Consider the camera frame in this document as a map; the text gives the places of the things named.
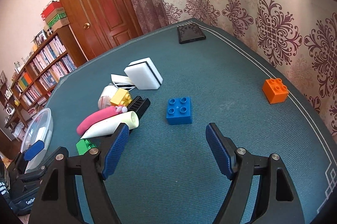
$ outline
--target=pink tube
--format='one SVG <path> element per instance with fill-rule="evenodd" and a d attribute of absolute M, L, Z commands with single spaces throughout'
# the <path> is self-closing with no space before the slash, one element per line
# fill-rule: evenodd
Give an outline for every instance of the pink tube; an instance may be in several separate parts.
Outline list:
<path fill-rule="evenodd" d="M 122 107 L 118 107 L 119 109 L 117 110 L 116 106 L 110 106 L 105 109 L 99 110 L 87 118 L 85 118 L 81 124 L 77 127 L 76 131 L 80 136 L 83 136 L 84 133 L 89 129 L 92 125 L 95 123 L 107 119 L 109 117 L 121 114 L 122 112 L 125 112 L 125 110 L 122 110 Z"/>

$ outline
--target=green box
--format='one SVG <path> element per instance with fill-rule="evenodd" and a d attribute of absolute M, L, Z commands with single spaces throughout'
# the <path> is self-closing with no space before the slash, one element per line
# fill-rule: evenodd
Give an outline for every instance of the green box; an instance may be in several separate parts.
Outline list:
<path fill-rule="evenodd" d="M 91 148 L 97 148 L 97 146 L 88 139 L 81 139 L 78 143 L 76 143 L 76 148 L 79 152 L 79 155 L 81 156 Z"/>
<path fill-rule="evenodd" d="M 49 28 L 51 28 L 58 20 L 63 19 L 66 16 L 66 13 L 57 14 L 50 22 L 48 22 Z"/>

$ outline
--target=yellow toy block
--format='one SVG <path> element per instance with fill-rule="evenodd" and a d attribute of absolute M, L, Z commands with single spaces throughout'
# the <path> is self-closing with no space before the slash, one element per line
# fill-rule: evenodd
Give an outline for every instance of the yellow toy block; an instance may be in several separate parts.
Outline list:
<path fill-rule="evenodd" d="M 110 103 L 111 105 L 123 105 L 128 106 L 132 101 L 129 91 L 119 88 L 116 94 L 111 98 Z"/>

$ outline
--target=blue gripper pad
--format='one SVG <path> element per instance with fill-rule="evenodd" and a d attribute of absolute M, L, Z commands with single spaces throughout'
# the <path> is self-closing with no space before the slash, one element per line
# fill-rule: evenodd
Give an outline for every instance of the blue gripper pad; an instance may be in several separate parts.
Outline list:
<path fill-rule="evenodd" d="M 222 135 L 215 123 L 206 126 L 206 140 L 221 173 L 232 180 L 236 172 L 234 143 Z"/>
<path fill-rule="evenodd" d="M 108 150 L 104 158 L 104 168 L 102 170 L 102 177 L 106 180 L 109 175 L 115 172 L 117 163 L 124 151 L 124 147 L 129 139 L 129 127 L 125 124 L 120 131 L 119 127 L 114 134 L 118 134 L 115 141 L 112 143 L 111 148 Z"/>
<path fill-rule="evenodd" d="M 23 156 L 24 160 L 31 161 L 33 158 L 37 156 L 44 149 L 44 143 L 42 140 L 36 141 L 32 146 L 30 146 Z"/>

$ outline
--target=orange toy block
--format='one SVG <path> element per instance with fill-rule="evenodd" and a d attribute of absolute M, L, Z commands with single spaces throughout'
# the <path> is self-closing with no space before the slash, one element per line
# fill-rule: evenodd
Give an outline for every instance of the orange toy block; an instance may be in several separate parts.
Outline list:
<path fill-rule="evenodd" d="M 270 104 L 283 102 L 289 95 L 287 86 L 282 83 L 282 79 L 266 79 L 262 91 Z"/>

